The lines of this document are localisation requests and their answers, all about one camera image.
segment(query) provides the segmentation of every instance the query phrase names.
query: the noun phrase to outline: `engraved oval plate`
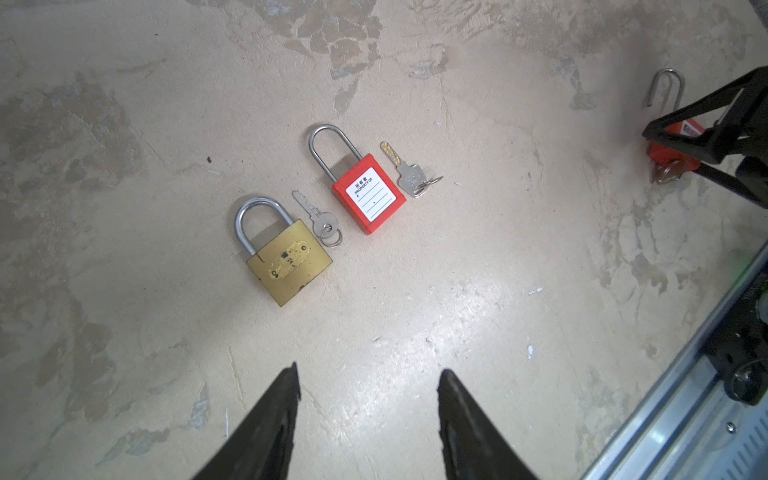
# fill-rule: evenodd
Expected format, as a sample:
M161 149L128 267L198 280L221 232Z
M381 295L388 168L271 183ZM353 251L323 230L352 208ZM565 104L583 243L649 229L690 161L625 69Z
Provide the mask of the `engraved oval plate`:
M304 240L291 243L270 264L270 278L279 280L293 272L310 255L310 246Z

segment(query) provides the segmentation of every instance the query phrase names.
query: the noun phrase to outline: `brass padlock body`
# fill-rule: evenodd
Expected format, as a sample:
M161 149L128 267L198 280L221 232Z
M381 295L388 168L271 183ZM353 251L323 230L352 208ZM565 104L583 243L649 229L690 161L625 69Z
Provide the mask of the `brass padlock body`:
M247 261L280 306L331 263L331 257L301 220L283 230Z

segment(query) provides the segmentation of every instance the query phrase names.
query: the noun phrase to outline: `red padlock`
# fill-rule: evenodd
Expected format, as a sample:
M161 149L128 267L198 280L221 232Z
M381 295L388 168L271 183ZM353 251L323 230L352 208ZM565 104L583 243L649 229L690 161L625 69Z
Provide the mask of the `red padlock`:
M357 157L357 164L340 179L336 179L315 151L315 136L326 129L336 132ZM309 143L312 156L333 180L333 193L368 235L381 227L406 202L406 196L400 193L373 155L362 156L337 126L320 125L310 134Z

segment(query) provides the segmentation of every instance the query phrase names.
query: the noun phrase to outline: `metal shackle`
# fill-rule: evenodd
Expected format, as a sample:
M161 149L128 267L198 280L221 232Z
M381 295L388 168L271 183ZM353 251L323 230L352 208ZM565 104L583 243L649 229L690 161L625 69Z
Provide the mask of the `metal shackle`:
M237 239L243 244L243 247L248 250L248 253L250 253L251 256L256 255L256 249L253 248L253 244L248 240L248 237L243 231L243 216L248 210L256 205L267 205L268 207L272 207L280 215L280 218L288 224L288 227L293 225L293 218L290 217L288 211L283 205L278 204L275 200L272 200L269 197L256 197L248 200L242 207L240 207L235 216L235 235L237 235Z
M339 179L336 178L336 175L334 175L331 170L328 168L328 165L320 158L320 156L315 151L315 136L320 133L323 130L331 130L336 132L337 135L341 137L342 140L344 140L344 143L347 147L352 151L352 153L357 157L357 161L362 160L362 155L360 152L357 151L354 145L352 145L352 142L349 141L349 138L346 137L344 132L341 131L336 125L330 125L330 124L324 124L320 125L318 128L312 131L310 134L310 153L313 157L315 157L315 160L317 160L317 163L320 164L320 166L323 168L323 170L326 171L326 174L331 177L331 180L333 180L333 183L336 183L339 181Z
M657 71L654 75L653 81L650 83L650 88L648 89L648 98L645 99L645 106L650 107L653 104L654 101L654 95L656 94L656 89L659 86L659 79L661 79L661 75L663 74L669 74L677 78L677 81L680 82L680 85L677 86L677 96L674 99L674 109L675 111L680 109L680 103L683 101L683 91L685 90L685 77L683 74L681 74L679 71L675 70L674 68L662 68L661 70Z

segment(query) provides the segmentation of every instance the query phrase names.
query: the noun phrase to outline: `red padlock body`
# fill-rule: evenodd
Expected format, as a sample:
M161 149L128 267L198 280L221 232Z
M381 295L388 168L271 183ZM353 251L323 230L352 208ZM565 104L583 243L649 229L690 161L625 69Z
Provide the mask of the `red padlock body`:
M676 124L672 124L665 129L671 134L687 135L688 137L698 137L701 135L705 128L699 125L699 123L693 119L683 120ZM683 172L691 172L701 166L701 161L697 158L693 158L689 155L680 153L679 151L672 150L669 147L665 147L662 144L658 144L654 141L648 146L648 157L654 162L666 167L676 160L682 160L685 162L685 170Z
M406 202L371 154L333 184L333 193L368 235Z

